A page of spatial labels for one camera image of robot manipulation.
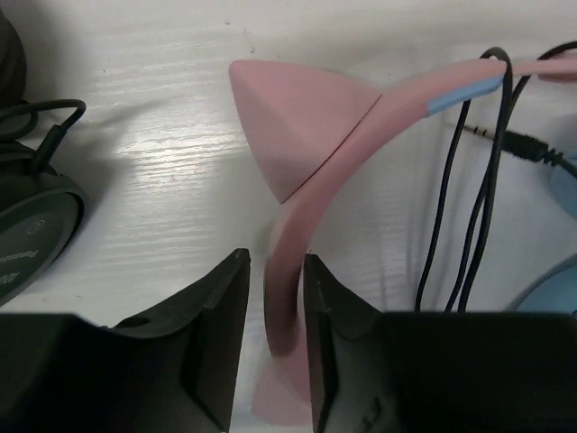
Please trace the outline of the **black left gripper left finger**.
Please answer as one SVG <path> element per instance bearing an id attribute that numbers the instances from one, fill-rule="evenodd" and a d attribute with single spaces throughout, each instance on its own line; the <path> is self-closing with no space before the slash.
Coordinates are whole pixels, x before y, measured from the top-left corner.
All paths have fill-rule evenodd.
<path id="1" fill-rule="evenodd" d="M 249 252 L 237 249 L 114 327 L 3 314 L 2 431 L 228 431 L 250 269 Z"/>

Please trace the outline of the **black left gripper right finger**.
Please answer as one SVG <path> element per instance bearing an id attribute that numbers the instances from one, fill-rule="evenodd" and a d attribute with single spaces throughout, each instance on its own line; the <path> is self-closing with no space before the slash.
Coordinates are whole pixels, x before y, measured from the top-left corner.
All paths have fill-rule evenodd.
<path id="1" fill-rule="evenodd" d="M 381 312 L 304 266 L 316 432 L 573 432 L 576 266 L 503 312 Z"/>

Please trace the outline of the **pink blue cat ear headphones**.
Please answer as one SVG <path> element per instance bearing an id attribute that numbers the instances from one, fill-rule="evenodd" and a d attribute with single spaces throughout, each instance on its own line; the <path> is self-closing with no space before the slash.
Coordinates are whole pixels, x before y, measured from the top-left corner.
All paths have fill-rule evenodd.
<path id="1" fill-rule="evenodd" d="M 263 178 L 280 205 L 263 274 L 270 366 L 252 410 L 279 426 L 311 418 L 298 284 L 313 235 L 338 191 L 381 147 L 422 119 L 502 88 L 513 106 L 528 80 L 572 82 L 576 44 L 513 63 L 493 48 L 379 91 L 325 69 L 272 60 L 230 65 L 234 102 Z"/>

